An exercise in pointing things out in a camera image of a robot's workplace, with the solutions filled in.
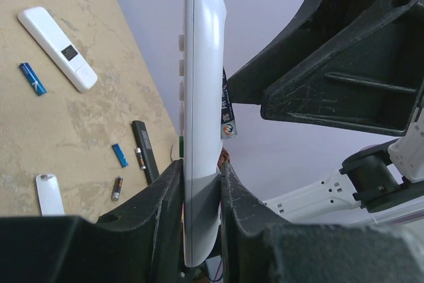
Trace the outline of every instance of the white remote control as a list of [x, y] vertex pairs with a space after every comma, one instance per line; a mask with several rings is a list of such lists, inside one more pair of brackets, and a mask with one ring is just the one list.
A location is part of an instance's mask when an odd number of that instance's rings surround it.
[[80, 92], [93, 87], [97, 75], [43, 7], [25, 9], [18, 20]]
[[212, 251], [219, 228], [221, 190], [217, 163], [222, 150], [223, 0], [185, 0], [180, 36], [180, 130], [184, 134], [184, 257], [200, 265]]

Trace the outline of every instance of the wooden table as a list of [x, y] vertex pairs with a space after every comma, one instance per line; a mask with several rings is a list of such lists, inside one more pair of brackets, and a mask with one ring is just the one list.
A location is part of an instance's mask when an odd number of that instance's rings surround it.
[[[131, 121], [146, 123], [159, 167], [170, 163], [176, 132], [116, 0], [0, 0], [0, 215], [40, 215], [34, 177], [57, 175], [65, 212], [95, 221], [146, 187]], [[78, 92], [17, 20], [48, 9], [99, 79]], [[18, 65], [29, 62], [39, 97]], [[118, 142], [129, 166], [121, 168]], [[118, 202], [113, 182], [123, 176]]]

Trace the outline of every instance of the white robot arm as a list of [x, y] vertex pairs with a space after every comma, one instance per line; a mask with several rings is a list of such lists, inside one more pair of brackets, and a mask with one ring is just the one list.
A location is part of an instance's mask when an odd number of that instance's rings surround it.
[[[387, 169], [393, 163], [404, 176], [399, 185]], [[366, 207], [377, 212], [424, 195], [424, 112], [396, 141], [363, 150], [328, 178], [265, 201], [291, 222], [329, 212]]]

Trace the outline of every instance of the screw hole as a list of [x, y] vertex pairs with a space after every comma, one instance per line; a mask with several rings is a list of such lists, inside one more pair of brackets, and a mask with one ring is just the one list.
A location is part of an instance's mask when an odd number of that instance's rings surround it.
[[107, 215], [102, 215], [99, 220], [97, 220], [97, 223], [110, 223], [119, 220], [120, 218], [120, 215], [114, 215], [113, 213], [109, 213]]
[[394, 8], [399, 8], [402, 6], [406, 6], [411, 0], [392, 0], [392, 6]]

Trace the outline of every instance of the white wall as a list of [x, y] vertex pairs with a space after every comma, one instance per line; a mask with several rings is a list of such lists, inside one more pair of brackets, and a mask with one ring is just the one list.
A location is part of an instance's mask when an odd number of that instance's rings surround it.
[[[183, 0], [118, 0], [178, 128], [178, 35]], [[292, 19], [303, 0], [225, 0], [225, 68], [230, 76]], [[246, 187], [269, 199], [328, 176], [353, 152], [390, 139], [312, 125], [264, 121], [259, 106], [234, 105], [238, 136], [226, 142]], [[363, 214], [338, 214], [336, 221]]]

